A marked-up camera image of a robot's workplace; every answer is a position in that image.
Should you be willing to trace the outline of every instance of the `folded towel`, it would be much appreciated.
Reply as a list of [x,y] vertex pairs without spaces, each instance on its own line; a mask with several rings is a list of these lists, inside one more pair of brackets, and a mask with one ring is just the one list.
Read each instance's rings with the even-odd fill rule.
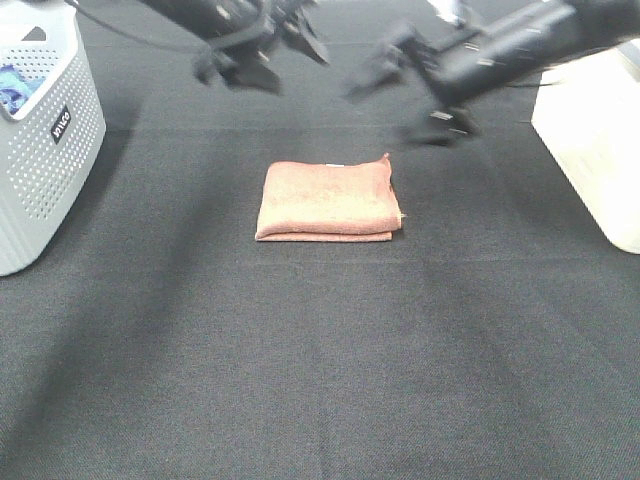
[[258,215],[258,241],[391,240],[402,214],[391,186],[389,154],[355,166],[276,162]]

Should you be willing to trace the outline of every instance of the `basket label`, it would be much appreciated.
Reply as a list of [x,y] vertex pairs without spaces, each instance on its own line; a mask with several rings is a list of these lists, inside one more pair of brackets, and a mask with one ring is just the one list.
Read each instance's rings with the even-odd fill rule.
[[71,113],[69,112],[69,108],[65,105],[62,109],[62,112],[58,116],[56,123],[51,127],[51,136],[53,137],[53,141],[56,142],[56,145],[60,143],[64,132],[67,131],[67,127],[71,123]]

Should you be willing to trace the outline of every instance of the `item in basket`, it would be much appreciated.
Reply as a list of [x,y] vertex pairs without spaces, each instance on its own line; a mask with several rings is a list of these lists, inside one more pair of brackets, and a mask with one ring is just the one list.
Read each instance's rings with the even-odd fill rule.
[[26,80],[13,65],[0,67],[0,103],[14,115],[29,100],[44,81],[43,78]]
[[391,240],[402,213],[391,186],[391,161],[343,166],[276,162],[267,171],[256,240]]

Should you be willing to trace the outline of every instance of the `perforated basket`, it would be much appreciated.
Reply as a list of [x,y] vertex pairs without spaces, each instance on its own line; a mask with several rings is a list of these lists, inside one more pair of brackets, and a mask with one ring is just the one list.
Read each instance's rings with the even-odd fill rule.
[[0,105],[0,275],[42,253],[102,144],[104,117],[75,13],[63,1],[0,1],[0,65],[44,78],[15,114]]

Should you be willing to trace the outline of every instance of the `white box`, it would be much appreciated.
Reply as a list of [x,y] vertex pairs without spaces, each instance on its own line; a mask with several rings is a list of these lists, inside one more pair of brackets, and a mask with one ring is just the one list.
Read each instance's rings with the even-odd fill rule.
[[[0,275],[42,253],[104,138],[75,15],[62,0],[0,2],[0,65],[12,64],[29,80],[45,77],[16,114],[0,105]],[[33,27],[35,40],[23,40]]]
[[640,69],[618,49],[542,75],[532,123],[618,248],[640,253]]

